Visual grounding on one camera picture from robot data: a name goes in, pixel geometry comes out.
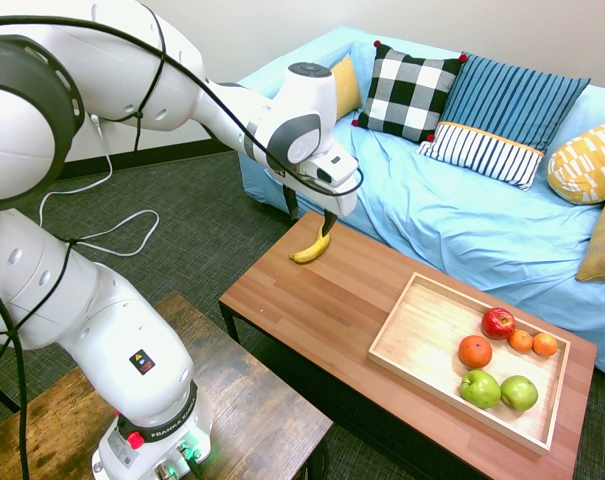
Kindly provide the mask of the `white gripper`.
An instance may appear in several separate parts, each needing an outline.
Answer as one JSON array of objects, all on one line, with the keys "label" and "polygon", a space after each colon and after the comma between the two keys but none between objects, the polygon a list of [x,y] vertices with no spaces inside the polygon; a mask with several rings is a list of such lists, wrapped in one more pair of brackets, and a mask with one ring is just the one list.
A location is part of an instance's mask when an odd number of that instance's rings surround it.
[{"label": "white gripper", "polygon": [[337,216],[347,216],[355,209],[360,177],[352,174],[341,184],[333,185],[324,180],[326,174],[323,171],[319,170],[319,173],[320,177],[315,178],[282,171],[277,173],[277,179],[283,185],[284,199],[292,220],[299,217],[298,194],[325,210],[322,236],[326,237],[335,225]]}]

